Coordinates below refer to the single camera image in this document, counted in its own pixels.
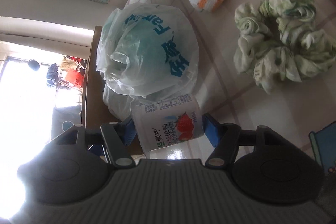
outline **bright window light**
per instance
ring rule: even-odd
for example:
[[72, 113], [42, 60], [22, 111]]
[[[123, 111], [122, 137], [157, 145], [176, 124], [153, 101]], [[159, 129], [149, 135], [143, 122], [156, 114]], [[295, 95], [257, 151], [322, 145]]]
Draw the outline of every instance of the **bright window light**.
[[46, 85], [48, 66], [33, 71], [27, 63], [7, 61], [0, 78], [0, 216], [12, 217], [25, 200], [16, 176], [50, 141], [53, 108], [80, 104], [77, 90]]

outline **strawberry image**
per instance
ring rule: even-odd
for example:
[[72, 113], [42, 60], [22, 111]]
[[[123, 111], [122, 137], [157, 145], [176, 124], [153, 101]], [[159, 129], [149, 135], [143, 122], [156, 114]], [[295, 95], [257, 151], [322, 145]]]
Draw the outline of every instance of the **strawberry image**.
[[178, 120], [175, 123], [175, 127], [179, 132], [193, 132], [194, 125], [193, 120], [189, 118], [188, 114], [184, 112], [181, 116], [178, 117]]
[[189, 132], [184, 132], [180, 135], [180, 137], [178, 138], [178, 140], [180, 142], [186, 142], [189, 141], [193, 138], [193, 133], [191, 131]]

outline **hanging black object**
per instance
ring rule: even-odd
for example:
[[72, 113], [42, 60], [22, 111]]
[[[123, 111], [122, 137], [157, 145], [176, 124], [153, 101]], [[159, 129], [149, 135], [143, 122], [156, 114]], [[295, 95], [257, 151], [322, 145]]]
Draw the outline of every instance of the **hanging black object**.
[[28, 66], [34, 71], [38, 71], [40, 69], [40, 63], [34, 59], [28, 61]]
[[51, 64], [47, 72], [47, 86], [55, 88], [58, 83], [58, 65], [56, 63]]

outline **green scrunchie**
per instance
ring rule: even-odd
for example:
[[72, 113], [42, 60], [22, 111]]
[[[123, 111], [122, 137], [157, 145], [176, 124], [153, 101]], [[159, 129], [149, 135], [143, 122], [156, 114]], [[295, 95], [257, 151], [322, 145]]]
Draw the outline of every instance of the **green scrunchie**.
[[[336, 59], [336, 40], [315, 28], [314, 0], [261, 0], [259, 9], [241, 4], [235, 12], [240, 30], [234, 63], [270, 93], [286, 78], [301, 82], [327, 71]], [[276, 20], [276, 40], [266, 23]]]

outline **checkered tablecloth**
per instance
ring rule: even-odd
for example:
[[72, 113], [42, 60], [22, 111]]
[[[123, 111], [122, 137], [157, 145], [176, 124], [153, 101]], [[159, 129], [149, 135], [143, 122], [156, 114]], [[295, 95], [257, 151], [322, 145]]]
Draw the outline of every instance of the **checkered tablecloth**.
[[[308, 133], [336, 120], [336, 65], [327, 73], [302, 83], [285, 82], [267, 95], [248, 75], [238, 75], [233, 55], [239, 31], [234, 12], [243, 2], [225, 0], [214, 13], [197, 12], [189, 0], [128, 0], [172, 5], [190, 20], [199, 42], [199, 74], [194, 95], [202, 112], [210, 112], [219, 122], [234, 122], [244, 129], [264, 124], [312, 155]], [[336, 0], [315, 0], [316, 25], [336, 37]], [[206, 136], [152, 152], [152, 158], [201, 158], [212, 152]], [[252, 151], [244, 147], [239, 155]]]

